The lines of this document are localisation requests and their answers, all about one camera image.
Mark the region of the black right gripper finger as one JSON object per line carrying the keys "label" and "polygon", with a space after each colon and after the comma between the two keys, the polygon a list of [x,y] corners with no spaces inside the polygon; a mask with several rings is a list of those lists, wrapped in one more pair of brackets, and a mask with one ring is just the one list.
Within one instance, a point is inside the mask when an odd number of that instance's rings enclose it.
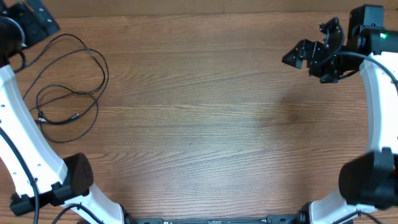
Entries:
{"label": "black right gripper finger", "polygon": [[293,58],[298,59],[312,59],[313,51],[316,42],[312,42],[308,39],[301,40],[297,45],[289,52]]}
{"label": "black right gripper finger", "polygon": [[282,57],[282,62],[295,67],[297,69],[302,68],[304,60],[308,58],[308,51],[291,51]]}

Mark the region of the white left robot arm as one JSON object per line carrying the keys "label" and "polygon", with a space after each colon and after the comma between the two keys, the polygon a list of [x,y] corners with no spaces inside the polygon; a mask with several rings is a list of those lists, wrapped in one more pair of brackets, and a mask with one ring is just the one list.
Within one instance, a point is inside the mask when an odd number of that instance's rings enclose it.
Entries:
{"label": "white left robot arm", "polygon": [[40,113],[34,120],[19,91],[9,59],[58,30],[41,1],[1,4],[1,159],[16,189],[10,209],[16,216],[34,213],[35,223],[47,204],[73,210],[88,223],[132,223],[95,185],[84,154],[58,157],[40,131],[47,119]]}

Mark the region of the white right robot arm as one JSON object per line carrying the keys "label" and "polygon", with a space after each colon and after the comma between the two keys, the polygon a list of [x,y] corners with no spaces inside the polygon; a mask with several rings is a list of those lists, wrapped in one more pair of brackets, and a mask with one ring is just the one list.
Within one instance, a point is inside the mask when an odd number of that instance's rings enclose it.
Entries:
{"label": "white right robot arm", "polygon": [[368,109],[364,155],[340,170],[338,188],[305,204],[284,223],[353,223],[397,205],[397,32],[384,27],[384,8],[365,4],[350,12],[348,30],[337,17],[320,24],[322,42],[303,39],[282,61],[306,66],[321,83],[361,75]]}

